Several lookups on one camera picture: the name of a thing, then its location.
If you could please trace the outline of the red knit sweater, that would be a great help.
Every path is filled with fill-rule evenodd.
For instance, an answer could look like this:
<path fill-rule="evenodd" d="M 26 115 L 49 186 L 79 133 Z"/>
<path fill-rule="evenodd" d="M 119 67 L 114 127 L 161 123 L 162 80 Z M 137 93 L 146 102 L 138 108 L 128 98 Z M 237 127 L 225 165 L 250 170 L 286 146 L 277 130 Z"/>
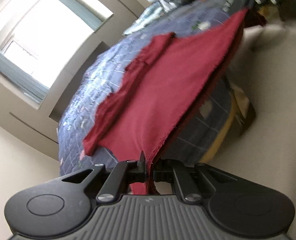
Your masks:
<path fill-rule="evenodd" d="M 247 12 L 188 37 L 153 37 L 126 67 L 118 91 L 98 106 L 83 140 L 85 154 L 101 147 L 119 161 L 144 154 L 148 171 L 161 157 L 188 165 L 200 160 L 229 115 L 221 77 L 241 42 Z"/>

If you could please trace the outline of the blue plaid floral quilt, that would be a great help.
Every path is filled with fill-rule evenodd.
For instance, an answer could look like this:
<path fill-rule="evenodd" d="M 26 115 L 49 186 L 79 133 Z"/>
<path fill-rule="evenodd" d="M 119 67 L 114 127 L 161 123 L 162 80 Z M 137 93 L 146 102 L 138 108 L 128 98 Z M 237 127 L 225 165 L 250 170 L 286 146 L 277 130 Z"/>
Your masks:
<path fill-rule="evenodd" d="M 117 158 L 105 148 L 83 157 L 82 141 L 94 125 L 98 105 L 119 89 L 125 68 L 155 35 L 174 32 L 179 37 L 200 33 L 221 25 L 229 18 L 223 10 L 227 0 L 196 0 L 167 12 L 143 29 L 127 35 L 100 54 L 85 71 L 81 85 L 64 111 L 57 136 L 59 140 L 60 175 L 103 163 L 117 164 Z M 226 80 L 220 80 L 206 102 L 166 152 L 167 158 L 192 165 L 213 153 L 215 144 L 225 137 L 234 120 L 236 104 Z"/>

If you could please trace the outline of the beige window sill cabinet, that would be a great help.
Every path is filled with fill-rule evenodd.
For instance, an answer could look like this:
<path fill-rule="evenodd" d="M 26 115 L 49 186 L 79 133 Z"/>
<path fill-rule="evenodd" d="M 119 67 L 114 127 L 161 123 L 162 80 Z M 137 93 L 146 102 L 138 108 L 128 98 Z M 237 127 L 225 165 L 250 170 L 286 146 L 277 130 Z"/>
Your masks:
<path fill-rule="evenodd" d="M 21 116 L 31 119 L 40 115 L 59 121 L 80 86 L 82 76 L 87 68 L 95 62 L 99 54 L 109 48 L 107 42 L 99 40 L 94 34 L 87 38 L 61 70 L 40 104 L 24 95 L 0 74 L 0 112 L 1 110 L 9 113 L 17 111 Z"/>

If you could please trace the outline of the left beige wardrobe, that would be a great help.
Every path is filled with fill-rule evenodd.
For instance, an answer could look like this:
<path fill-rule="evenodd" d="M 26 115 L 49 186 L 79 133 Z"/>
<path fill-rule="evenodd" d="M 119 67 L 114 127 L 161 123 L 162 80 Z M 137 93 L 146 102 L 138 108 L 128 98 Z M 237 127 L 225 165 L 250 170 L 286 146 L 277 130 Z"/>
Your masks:
<path fill-rule="evenodd" d="M 57 160 L 57 122 L 43 115 L 19 90 L 0 82 L 0 126 L 19 140 Z"/>

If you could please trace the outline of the left blue curtain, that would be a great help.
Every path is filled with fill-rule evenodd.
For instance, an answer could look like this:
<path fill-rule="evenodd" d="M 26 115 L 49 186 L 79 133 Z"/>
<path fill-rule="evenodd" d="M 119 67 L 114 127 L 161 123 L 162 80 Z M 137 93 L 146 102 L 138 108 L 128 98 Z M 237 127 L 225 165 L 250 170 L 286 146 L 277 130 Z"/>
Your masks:
<path fill-rule="evenodd" d="M 8 60 L 0 51 L 0 74 L 36 103 L 42 103 L 49 88 L 35 80 L 21 68 Z"/>

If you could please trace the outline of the blue curtain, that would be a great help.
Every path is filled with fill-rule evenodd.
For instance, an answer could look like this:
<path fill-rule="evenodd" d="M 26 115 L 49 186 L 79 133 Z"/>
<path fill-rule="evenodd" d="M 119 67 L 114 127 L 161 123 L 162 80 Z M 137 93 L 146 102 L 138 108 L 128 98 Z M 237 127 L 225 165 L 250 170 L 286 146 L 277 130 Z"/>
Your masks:
<path fill-rule="evenodd" d="M 36 103 L 42 103 L 49 88 L 35 80 L 21 68 L 8 60 L 0 51 L 0 74 Z"/>
<path fill-rule="evenodd" d="M 81 18 L 94 32 L 96 32 L 107 20 L 97 14 L 88 5 L 80 0 L 58 0 Z"/>

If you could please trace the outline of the right blue curtain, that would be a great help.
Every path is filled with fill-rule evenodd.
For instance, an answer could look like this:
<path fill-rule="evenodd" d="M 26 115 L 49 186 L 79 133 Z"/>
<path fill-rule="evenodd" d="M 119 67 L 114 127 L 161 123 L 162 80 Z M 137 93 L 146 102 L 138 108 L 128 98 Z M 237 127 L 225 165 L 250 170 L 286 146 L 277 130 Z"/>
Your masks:
<path fill-rule="evenodd" d="M 107 20 L 97 14 L 88 5 L 80 0 L 58 0 L 81 18 L 94 32 L 96 32 Z"/>

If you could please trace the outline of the light blue patterned pillow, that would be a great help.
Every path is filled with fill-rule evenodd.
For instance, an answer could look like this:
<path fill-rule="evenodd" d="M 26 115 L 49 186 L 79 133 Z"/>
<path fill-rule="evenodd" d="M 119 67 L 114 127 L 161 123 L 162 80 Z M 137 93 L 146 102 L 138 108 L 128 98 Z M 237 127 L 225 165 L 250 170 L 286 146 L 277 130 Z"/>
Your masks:
<path fill-rule="evenodd" d="M 139 18 L 135 20 L 132 25 L 123 32 L 123 35 L 127 36 L 140 31 L 141 29 L 152 23 L 154 20 L 163 16 L 164 13 L 165 10 L 159 2 L 153 3 L 152 5 L 147 7 L 139 16 Z"/>

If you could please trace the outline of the window with white frame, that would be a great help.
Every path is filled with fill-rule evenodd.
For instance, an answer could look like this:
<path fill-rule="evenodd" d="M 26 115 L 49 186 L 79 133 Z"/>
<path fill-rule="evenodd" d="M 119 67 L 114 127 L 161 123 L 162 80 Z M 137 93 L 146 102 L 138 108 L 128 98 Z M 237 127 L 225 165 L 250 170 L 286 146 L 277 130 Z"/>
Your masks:
<path fill-rule="evenodd" d="M 80 0 L 106 20 L 113 12 L 99 0 Z M 21 0 L 0 31 L 1 53 L 49 89 L 93 33 L 58 0 Z"/>

